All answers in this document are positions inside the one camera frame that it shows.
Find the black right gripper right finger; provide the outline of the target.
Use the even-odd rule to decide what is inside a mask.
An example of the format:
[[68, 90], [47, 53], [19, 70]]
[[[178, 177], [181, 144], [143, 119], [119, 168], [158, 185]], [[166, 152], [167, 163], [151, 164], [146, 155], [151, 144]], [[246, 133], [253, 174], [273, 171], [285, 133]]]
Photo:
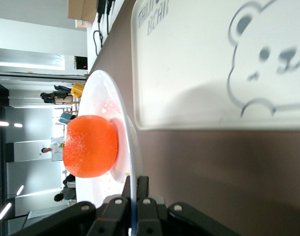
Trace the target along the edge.
[[149, 177], [137, 180], [138, 236], [237, 236], [238, 233], [184, 202], [166, 206], [149, 195]]

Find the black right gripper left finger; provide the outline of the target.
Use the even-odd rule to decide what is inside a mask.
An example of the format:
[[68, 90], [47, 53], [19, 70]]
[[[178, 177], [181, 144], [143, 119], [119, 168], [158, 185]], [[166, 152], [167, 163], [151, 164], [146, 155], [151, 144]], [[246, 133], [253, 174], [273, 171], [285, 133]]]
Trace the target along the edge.
[[122, 194], [109, 196], [96, 208], [79, 202], [17, 232], [14, 236], [126, 236], [130, 227], [130, 177]]

